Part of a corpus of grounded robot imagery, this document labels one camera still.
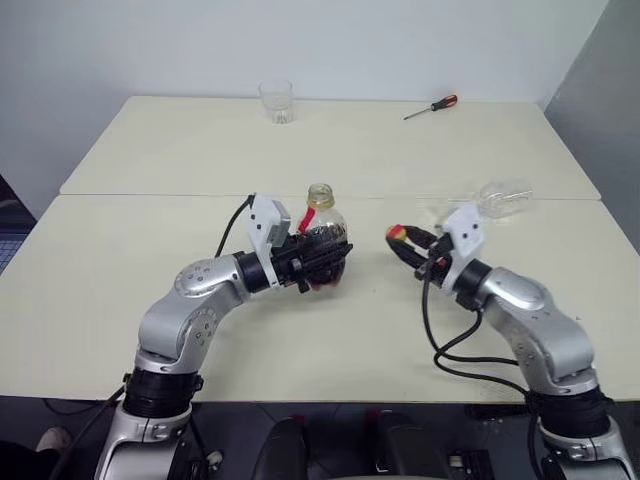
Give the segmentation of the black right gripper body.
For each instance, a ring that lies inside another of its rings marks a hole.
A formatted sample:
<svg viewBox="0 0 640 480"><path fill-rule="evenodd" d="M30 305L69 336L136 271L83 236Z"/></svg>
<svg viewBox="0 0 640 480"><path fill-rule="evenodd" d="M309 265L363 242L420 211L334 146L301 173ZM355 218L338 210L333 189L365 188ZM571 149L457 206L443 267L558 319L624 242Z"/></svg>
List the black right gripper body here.
<svg viewBox="0 0 640 480"><path fill-rule="evenodd" d="M417 280L442 285L452 264L453 242L449 234L437 238L427 249L426 260L415 270Z"/></svg>

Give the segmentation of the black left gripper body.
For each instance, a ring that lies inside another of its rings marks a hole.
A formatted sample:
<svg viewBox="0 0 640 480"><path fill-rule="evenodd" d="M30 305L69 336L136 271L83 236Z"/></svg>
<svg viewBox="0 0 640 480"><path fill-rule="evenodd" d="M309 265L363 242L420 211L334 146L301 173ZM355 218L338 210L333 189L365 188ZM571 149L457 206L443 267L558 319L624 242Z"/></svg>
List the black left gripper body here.
<svg viewBox="0 0 640 480"><path fill-rule="evenodd" d="M295 285L300 294L311 290L304 270L299 235L288 235L282 246L272 248L272 266L280 287Z"/></svg>

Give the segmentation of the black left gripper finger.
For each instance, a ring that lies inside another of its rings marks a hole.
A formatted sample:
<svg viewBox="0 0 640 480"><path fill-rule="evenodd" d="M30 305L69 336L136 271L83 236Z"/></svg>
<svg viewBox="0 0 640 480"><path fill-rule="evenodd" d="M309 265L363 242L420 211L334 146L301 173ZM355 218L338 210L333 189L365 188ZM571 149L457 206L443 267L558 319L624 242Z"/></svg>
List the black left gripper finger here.
<svg viewBox="0 0 640 480"><path fill-rule="evenodd" d="M342 274L348 250L333 250L307 258L308 274Z"/></svg>
<svg viewBox="0 0 640 480"><path fill-rule="evenodd" d="M344 237L310 236L307 247L310 250L351 250L353 245Z"/></svg>

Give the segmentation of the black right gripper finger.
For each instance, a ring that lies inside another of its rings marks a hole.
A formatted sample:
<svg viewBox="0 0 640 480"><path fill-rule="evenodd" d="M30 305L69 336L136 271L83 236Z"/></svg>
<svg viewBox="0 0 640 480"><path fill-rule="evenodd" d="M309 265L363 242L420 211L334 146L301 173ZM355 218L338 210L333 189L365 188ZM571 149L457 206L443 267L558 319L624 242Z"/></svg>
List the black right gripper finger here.
<svg viewBox="0 0 640 480"><path fill-rule="evenodd" d="M404 241L390 240L389 247L396 256L414 270L419 269L427 262L427 259L415 251L415 249Z"/></svg>
<svg viewBox="0 0 640 480"><path fill-rule="evenodd" d="M431 246L438 237L427 230L415 226L405 226L406 237L417 246Z"/></svg>

